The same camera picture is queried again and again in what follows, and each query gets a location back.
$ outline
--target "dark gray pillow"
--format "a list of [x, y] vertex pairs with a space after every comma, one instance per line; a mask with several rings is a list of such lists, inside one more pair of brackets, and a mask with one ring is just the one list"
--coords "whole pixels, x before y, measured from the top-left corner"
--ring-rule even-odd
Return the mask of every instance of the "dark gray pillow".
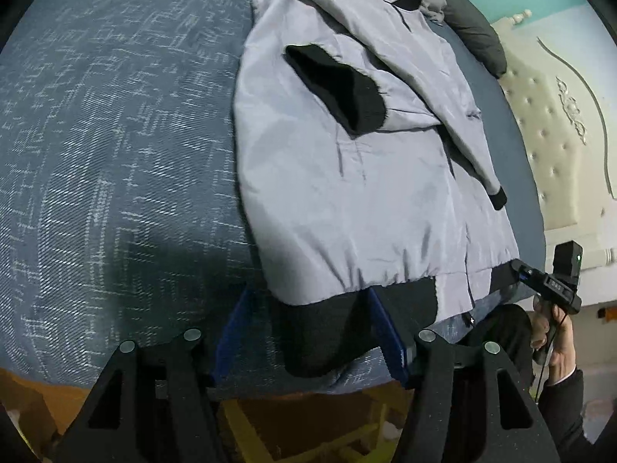
[[469, 0], [445, 1], [443, 20], [494, 77], [502, 76], [508, 67], [504, 48], [486, 17]]

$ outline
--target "black sleeve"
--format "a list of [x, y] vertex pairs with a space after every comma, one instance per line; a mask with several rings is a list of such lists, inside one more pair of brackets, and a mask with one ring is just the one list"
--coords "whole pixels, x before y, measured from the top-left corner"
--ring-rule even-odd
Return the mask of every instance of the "black sleeve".
[[582, 371], [577, 369], [561, 383], [546, 386], [538, 402], [562, 463], [585, 461], [593, 451], [582, 430], [582, 393]]
[[339, 63], [315, 44], [288, 45], [285, 58], [349, 135], [357, 137], [383, 127], [386, 104], [371, 77]]

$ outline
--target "metal screw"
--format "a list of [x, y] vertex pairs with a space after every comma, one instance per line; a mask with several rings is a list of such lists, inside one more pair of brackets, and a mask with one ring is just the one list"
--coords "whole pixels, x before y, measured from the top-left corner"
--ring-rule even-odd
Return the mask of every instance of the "metal screw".
[[201, 337], [201, 331], [199, 329], [187, 329], [184, 331], [184, 339], [186, 341], [196, 341]]
[[499, 346], [494, 341], [487, 341], [486, 343], [484, 343], [484, 349], [488, 353], [492, 353], [493, 355], [497, 355], [499, 353], [499, 351], [501, 350], [501, 346]]
[[120, 351], [122, 353], [130, 353], [135, 350], [135, 342], [131, 340], [123, 341], [120, 343]]
[[431, 331], [430, 329], [422, 329], [418, 333], [418, 336], [420, 337], [422, 341], [426, 341], [427, 343], [435, 341], [435, 333]]

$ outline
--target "gray jacket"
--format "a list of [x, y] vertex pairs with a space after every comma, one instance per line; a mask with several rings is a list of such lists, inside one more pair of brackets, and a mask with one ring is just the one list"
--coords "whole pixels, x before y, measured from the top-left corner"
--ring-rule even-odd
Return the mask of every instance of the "gray jacket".
[[252, 0], [240, 190], [284, 303], [433, 276], [442, 320], [518, 250], [452, 49], [396, 1]]

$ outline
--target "black jeans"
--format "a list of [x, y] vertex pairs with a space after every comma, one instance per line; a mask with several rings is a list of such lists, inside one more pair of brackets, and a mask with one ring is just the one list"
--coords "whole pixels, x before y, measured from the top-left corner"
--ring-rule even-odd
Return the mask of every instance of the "black jeans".
[[485, 341], [498, 343], [514, 363], [523, 383], [531, 386], [531, 322], [525, 310], [515, 304], [498, 306], [459, 344], [478, 346]]
[[[461, 345], [479, 346], [494, 341], [508, 354], [526, 386], [533, 379], [531, 322], [516, 305], [498, 306], [461, 340]], [[452, 409], [442, 463], [476, 461], [484, 448], [478, 436], [486, 433], [486, 393], [483, 372], [472, 368], [455, 372]]]

